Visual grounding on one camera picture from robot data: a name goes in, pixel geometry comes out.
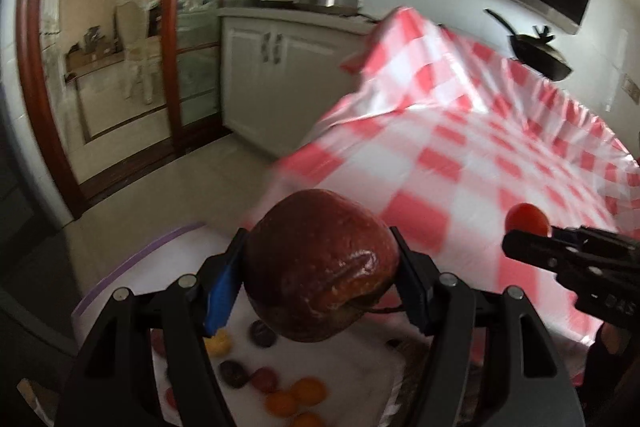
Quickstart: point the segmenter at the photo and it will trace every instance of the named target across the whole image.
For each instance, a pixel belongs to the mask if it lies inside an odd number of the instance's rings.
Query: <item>door handle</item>
[[[282,47],[282,34],[279,33],[276,36],[276,43],[273,45],[273,63],[274,64],[280,63],[281,47]]]
[[[269,40],[271,39],[271,32],[265,33],[262,37],[262,47],[260,52],[262,53],[262,61],[269,62]]]

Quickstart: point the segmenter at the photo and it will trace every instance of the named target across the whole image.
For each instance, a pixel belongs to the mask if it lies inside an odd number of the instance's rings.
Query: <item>cabinet door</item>
[[[274,118],[270,100],[272,22],[223,19],[222,111],[225,126],[261,146]]]
[[[363,37],[338,30],[277,22],[273,36],[277,91],[273,121],[266,131],[271,152],[278,156],[296,150],[314,124],[345,94],[357,89],[357,79],[340,63],[359,51]]]

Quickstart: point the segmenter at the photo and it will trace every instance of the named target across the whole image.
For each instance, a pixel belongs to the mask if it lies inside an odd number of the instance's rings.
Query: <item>red checkered tablecloth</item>
[[[539,206],[554,225],[640,237],[640,169],[605,123],[519,62],[423,19],[392,12],[344,67],[361,77],[282,159],[250,224],[302,188],[328,188],[395,225],[414,250],[471,286],[523,287],[548,327],[589,344],[553,274],[507,259],[504,218]]]

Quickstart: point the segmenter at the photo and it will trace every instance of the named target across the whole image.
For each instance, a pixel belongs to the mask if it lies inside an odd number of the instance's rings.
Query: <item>wall outlet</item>
[[[633,100],[636,105],[640,104],[640,87],[638,87],[638,85],[631,80],[631,77],[626,73],[622,80],[622,90],[631,97],[631,100]]]

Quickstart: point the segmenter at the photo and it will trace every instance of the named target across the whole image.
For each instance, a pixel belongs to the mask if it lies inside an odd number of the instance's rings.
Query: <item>red apple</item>
[[[398,244],[382,220],[334,192],[312,188],[276,204],[252,230],[244,287],[274,331],[318,342],[373,306],[398,262]]]

